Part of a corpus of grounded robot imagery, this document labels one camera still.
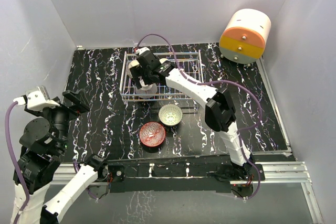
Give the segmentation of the purple striped bowl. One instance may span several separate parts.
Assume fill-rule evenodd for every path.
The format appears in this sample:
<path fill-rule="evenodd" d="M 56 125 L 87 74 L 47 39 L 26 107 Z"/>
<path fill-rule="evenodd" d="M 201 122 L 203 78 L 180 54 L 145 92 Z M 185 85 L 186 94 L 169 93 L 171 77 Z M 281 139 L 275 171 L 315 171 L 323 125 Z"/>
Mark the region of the purple striped bowl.
<path fill-rule="evenodd" d="M 143 99 L 149 99 L 153 97 L 157 93 L 157 85 L 155 83 L 153 84 L 147 84 L 146 88 L 142 89 L 135 89 L 135 94 Z"/>

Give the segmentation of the brown spoke patterned bowl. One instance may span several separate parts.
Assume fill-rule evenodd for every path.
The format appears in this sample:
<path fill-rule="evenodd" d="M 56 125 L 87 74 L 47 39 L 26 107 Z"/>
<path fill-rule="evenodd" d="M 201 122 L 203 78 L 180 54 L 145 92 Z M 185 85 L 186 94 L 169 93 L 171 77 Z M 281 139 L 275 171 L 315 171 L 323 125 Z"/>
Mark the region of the brown spoke patterned bowl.
<path fill-rule="evenodd" d="M 127 73 L 127 75 L 128 75 L 130 78 L 133 78 L 131 69 L 133 69 L 133 68 L 136 69 L 138 66 L 139 66 L 139 62 L 138 62 L 137 60 L 132 60 L 132 61 L 128 64 L 126 73 Z"/>

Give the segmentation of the brown scale patterned bowl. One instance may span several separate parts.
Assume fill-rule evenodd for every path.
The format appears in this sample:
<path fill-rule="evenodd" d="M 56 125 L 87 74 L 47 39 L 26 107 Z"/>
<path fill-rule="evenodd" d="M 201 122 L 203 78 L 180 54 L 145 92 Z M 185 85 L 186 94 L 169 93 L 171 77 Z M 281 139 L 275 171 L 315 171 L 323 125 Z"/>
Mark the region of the brown scale patterned bowl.
<path fill-rule="evenodd" d="M 163 69 L 163 68 L 167 68 L 167 67 L 169 67 L 169 66 L 171 65 L 170 60 L 169 60 L 169 59 L 166 59 L 166 58 L 161 58 L 161 59 L 160 59 L 160 63 L 161 63 L 161 65 L 160 65 L 160 68 L 161 68 L 161 69 Z"/>

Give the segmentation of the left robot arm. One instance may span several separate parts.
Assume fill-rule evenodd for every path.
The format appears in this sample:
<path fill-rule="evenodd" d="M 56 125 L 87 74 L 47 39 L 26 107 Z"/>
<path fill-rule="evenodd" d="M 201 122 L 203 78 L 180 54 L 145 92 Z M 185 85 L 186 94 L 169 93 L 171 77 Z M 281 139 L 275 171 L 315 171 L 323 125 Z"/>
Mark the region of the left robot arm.
<path fill-rule="evenodd" d="M 74 177 L 51 200 L 46 193 L 60 166 L 60 156 L 68 145 L 70 121 L 89 112 L 83 89 L 64 91 L 67 106 L 58 97 L 50 98 L 44 86 L 38 86 L 14 98 L 5 114 L 5 137 L 14 165 L 15 199 L 11 223 L 61 223 L 65 213 L 91 183 L 108 177 L 107 161 L 92 154 L 82 165 L 74 165 Z M 12 146 L 9 119 L 15 106 L 35 116 L 24 128 L 19 139 L 22 147 L 16 158 Z"/>

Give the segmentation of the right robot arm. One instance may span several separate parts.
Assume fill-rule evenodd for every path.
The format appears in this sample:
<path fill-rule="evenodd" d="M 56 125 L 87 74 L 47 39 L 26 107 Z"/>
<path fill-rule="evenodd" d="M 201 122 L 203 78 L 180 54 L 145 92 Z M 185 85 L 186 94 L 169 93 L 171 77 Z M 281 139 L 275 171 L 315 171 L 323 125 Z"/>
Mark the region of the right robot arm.
<path fill-rule="evenodd" d="M 168 59 L 160 59 L 149 48 L 135 51 L 130 72 L 137 88 L 162 84 L 192 98 L 205 110 L 205 123 L 217 132 L 230 156 L 235 176 L 247 180 L 253 174 L 251 152 L 240 139 L 235 107 L 228 90 L 217 89 L 185 74 Z"/>

